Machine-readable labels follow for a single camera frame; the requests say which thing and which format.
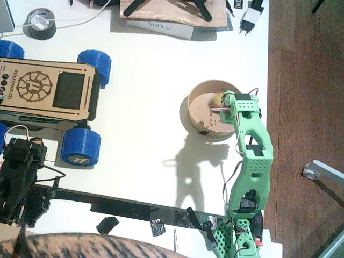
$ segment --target white desk surface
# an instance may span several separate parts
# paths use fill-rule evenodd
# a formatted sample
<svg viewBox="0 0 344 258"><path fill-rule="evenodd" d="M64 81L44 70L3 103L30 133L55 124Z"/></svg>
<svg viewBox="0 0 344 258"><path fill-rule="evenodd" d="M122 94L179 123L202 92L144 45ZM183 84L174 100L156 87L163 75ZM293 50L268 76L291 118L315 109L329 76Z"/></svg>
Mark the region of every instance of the white desk surface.
<svg viewBox="0 0 344 258"><path fill-rule="evenodd" d="M96 226L105 217L114 216L91 212L90 206L91 204L68 200L52 200L49 211L37 221L35 228L28 230L37 234L98 233ZM215 258L214 253L207 250L204 237L199 230L165 225L166 232L164 234L153 236L149 221L120 216L116 216L116 218L119 224L113 228L109 235L151 243L168 250L177 251L189 258ZM174 250L174 230L176 230L178 243L176 250ZM259 251L262 258L282 258L282 245L271 242L269 230L263 230L263 243L264 246Z"/></svg>
<svg viewBox="0 0 344 258"><path fill-rule="evenodd" d="M87 1L74 1L72 8L65 0L8 2L17 25L38 7L50 8L56 19L64 20L88 17L97 11L89 10ZM268 1L264 1L263 14L246 37L239 34L239 22L247 9L247 1L244 3L243 10L233 9L234 31L218 32L216 41L110 32L111 14L116 8L106 9L87 24L57 30L46 41L25 35L3 38L20 44L27 59L76 62L85 49L102 50L112 59L110 83L101 90L97 118L89 123L102 137L99 163L89 170L58 168L67 174L60 181L61 188L183 209L192 206L197 211L224 215L224 179L217 159L224 148L229 148L227 159L222 160L224 177L229 178L240 159L234 150L236 138L208 143L192 129L186 110L182 110L189 134L181 123L180 107L198 83L224 80L242 92L259 88L259 107L266 123ZM57 26L74 23L78 22L59 22ZM45 144L47 160L55 161L56 140L62 141L63 132L53 134L55 140L48 139ZM174 159L178 154L177 166ZM42 179L55 174L41 169L38 176ZM228 196L234 180L228 184Z"/></svg>

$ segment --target blue tire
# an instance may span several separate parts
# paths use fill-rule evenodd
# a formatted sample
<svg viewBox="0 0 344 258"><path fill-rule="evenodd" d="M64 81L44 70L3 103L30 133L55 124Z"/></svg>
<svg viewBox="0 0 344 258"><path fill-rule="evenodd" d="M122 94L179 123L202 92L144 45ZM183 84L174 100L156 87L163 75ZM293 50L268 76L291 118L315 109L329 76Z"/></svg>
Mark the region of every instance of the blue tire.
<svg viewBox="0 0 344 258"><path fill-rule="evenodd" d="M64 162L81 167L98 163L101 137L84 128L72 128L65 132L61 158Z"/></svg>
<svg viewBox="0 0 344 258"><path fill-rule="evenodd" d="M7 131L7 126L5 126L3 123L0 123L0 154L3 152L3 147L5 145L5 132Z"/></svg>
<svg viewBox="0 0 344 258"><path fill-rule="evenodd" d="M0 58L24 59L24 50L12 41L0 40Z"/></svg>
<svg viewBox="0 0 344 258"><path fill-rule="evenodd" d="M109 83L111 58L102 51L85 50L77 57L78 63L86 63L97 68L102 80L102 89Z"/></svg>

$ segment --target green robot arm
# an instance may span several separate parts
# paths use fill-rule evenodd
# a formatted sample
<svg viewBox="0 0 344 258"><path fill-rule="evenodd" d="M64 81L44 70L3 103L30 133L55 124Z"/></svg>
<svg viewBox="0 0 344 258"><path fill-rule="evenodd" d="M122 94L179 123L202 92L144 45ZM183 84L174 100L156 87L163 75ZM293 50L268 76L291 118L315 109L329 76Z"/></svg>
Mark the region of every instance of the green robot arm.
<svg viewBox="0 0 344 258"><path fill-rule="evenodd" d="M254 233L255 221L262 222L261 210L265 208L270 191L273 146L260 120L256 95L227 91L221 103L221 122L234 125L242 165L231 190L228 222L221 221L214 231L218 245L213 251L220 258L259 258L262 239ZM249 142L245 141L246 136L251 138Z"/></svg>
<svg viewBox="0 0 344 258"><path fill-rule="evenodd" d="M265 208L268 200L273 146L269 133L260 120L256 95L227 91L222 100L222 106L230 109L220 112L221 122L234 125L243 159L240 175L231 191L227 215L231 218L251 218ZM257 143L246 144L244 138L247 135L253 137ZM242 197L249 191L254 196L250 197L249 203L246 201L243 203L245 206L240 207Z"/></svg>

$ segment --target tape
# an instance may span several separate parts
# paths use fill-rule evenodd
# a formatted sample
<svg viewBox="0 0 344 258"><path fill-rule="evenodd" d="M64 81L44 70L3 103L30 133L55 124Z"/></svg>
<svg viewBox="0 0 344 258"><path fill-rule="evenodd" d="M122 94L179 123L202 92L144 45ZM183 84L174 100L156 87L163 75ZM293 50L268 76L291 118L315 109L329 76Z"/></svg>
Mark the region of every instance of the tape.
<svg viewBox="0 0 344 258"><path fill-rule="evenodd" d="M31 37L38 40L50 39L56 33L55 16L49 9L39 8L31 11L26 18L28 32Z"/></svg>

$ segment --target cardboard bowl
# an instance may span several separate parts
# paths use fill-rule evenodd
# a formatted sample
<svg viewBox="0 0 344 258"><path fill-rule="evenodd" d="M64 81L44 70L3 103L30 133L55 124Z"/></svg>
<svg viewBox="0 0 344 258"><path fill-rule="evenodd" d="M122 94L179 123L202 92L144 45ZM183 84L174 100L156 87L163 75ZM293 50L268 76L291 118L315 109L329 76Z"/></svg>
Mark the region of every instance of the cardboard bowl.
<svg viewBox="0 0 344 258"><path fill-rule="evenodd" d="M188 111L193 127L201 135L224 137L234 131L233 125L220 121L220 112L210 110L210 101L218 93L227 90L240 93L233 85L224 81L205 81L193 88L188 97Z"/></svg>

